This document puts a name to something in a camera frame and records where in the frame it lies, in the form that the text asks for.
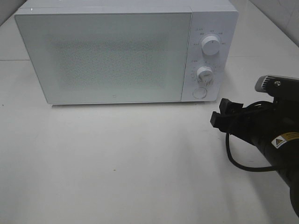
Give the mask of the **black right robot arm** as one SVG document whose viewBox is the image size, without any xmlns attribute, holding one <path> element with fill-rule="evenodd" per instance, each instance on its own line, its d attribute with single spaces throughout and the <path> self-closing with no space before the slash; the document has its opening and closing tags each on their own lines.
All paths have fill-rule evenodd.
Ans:
<svg viewBox="0 0 299 224">
<path fill-rule="evenodd" d="M 291 186 L 299 175 L 299 139 L 283 140 L 278 146 L 276 139 L 283 134 L 299 133 L 299 103 L 274 98 L 273 102 L 258 101 L 244 107 L 243 104 L 223 98 L 219 109 L 220 112 L 212 113 L 211 124 L 226 134 L 229 161 L 249 172 L 276 171 Z M 231 154 L 231 135 L 255 146 L 270 165 L 257 168 L 237 162 Z"/>
</svg>

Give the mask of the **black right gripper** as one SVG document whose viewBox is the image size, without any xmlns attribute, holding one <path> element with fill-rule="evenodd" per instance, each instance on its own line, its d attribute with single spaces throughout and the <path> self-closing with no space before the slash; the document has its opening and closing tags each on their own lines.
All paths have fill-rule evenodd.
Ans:
<svg viewBox="0 0 299 224">
<path fill-rule="evenodd" d="M 222 98 L 220 113 L 213 111 L 210 123 L 212 127 L 226 133 L 234 120 L 234 116 L 243 111 L 243 104 Z M 276 148 L 272 143 L 281 136 L 284 144 L 299 144 L 299 102 L 274 98 L 272 103 L 261 103 L 250 106 L 234 122 L 230 134 L 245 140 L 258 149 L 268 146 Z"/>
</svg>

